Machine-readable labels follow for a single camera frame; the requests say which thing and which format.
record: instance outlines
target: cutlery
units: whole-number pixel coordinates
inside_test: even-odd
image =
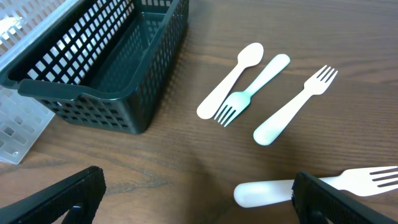
[[[321,95],[326,91],[338,72],[334,68],[326,67],[327,65],[311,76],[304,83],[304,89],[293,100],[274,113],[254,131],[253,137],[258,144],[262,146],[271,144],[312,95]]]
[[[290,58],[286,54],[276,55],[246,90],[234,92],[225,100],[214,119],[216,119],[218,115],[221,115],[218,122],[220,123],[221,119],[224,118],[221,121],[221,125],[223,125],[225,121],[224,127],[229,125],[231,121],[249,106],[251,97],[289,63]]]
[[[239,53],[238,64],[199,105],[197,114],[201,119],[214,116],[243,70],[260,63],[263,53],[259,43],[250,44]]]
[[[397,175],[398,172],[371,174],[373,172],[386,171],[397,167],[398,166],[349,169],[337,177],[325,177],[320,178],[320,180],[338,190],[347,190],[355,195],[365,197],[398,189],[398,183],[380,187],[380,185],[397,181],[398,177],[387,180],[376,180],[382,177]],[[284,202],[292,199],[293,183],[294,180],[272,180],[239,184],[235,188],[234,198],[236,203],[244,208]]]

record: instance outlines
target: white fork handle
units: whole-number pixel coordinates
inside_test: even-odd
[[[334,188],[338,188],[338,177],[320,178]],[[234,198],[238,205],[252,208],[292,199],[294,180],[272,180],[239,184],[234,190]]]
[[[274,113],[254,131],[254,140],[262,146],[270,145],[286,128],[299,109],[311,96],[312,94],[309,91],[305,89],[301,91],[295,98]]]
[[[280,71],[282,71],[290,63],[290,58],[286,54],[276,55],[260,73],[260,75],[249,85],[245,90],[250,96],[254,95],[261,87],[263,87],[269,80],[274,78]]]
[[[214,116],[245,68],[238,63],[224,80],[203,100],[197,109],[197,114],[201,119],[210,119]]]

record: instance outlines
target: basket handle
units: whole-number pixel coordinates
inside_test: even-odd
[[[25,79],[21,81],[18,93],[21,96],[43,98],[52,101],[74,101],[77,100],[81,93],[87,91],[85,88],[88,87]]]

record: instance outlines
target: wood grain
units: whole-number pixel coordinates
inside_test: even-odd
[[[293,179],[300,170],[326,177],[397,165],[397,11],[391,0],[191,1],[149,129],[133,136],[55,118],[22,164],[0,165],[0,207],[96,165],[107,191],[94,223],[298,223],[290,202],[243,209],[233,190],[242,182]],[[264,58],[234,91],[277,54],[289,55],[290,65],[228,128],[201,120],[197,106],[252,42],[264,46]],[[273,145],[257,145],[253,131],[324,64],[340,71],[331,87]],[[398,191],[353,197],[398,221]]]

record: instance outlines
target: plastic fork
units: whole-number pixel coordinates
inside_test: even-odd
[[[299,109],[313,95],[321,95],[330,86],[338,71],[325,65],[304,83],[304,89],[295,98],[263,122],[253,133],[254,140],[270,145],[286,128]]]
[[[398,172],[372,174],[374,172],[386,171],[397,167],[398,166],[349,169],[337,177],[325,177],[320,178],[320,180],[338,190],[347,190],[361,197],[371,196],[398,189],[398,183],[381,187],[381,185],[398,181],[398,177],[378,180],[383,177],[392,177],[393,175],[397,175]],[[235,188],[234,198],[235,201],[244,208],[284,202],[292,198],[293,183],[294,180],[272,180],[239,184]]]
[[[229,125],[230,122],[249,106],[251,97],[289,63],[290,58],[286,54],[276,55],[246,90],[234,92],[225,100],[214,119],[217,119],[221,115],[218,122],[221,122],[221,125],[226,122],[224,127]]]

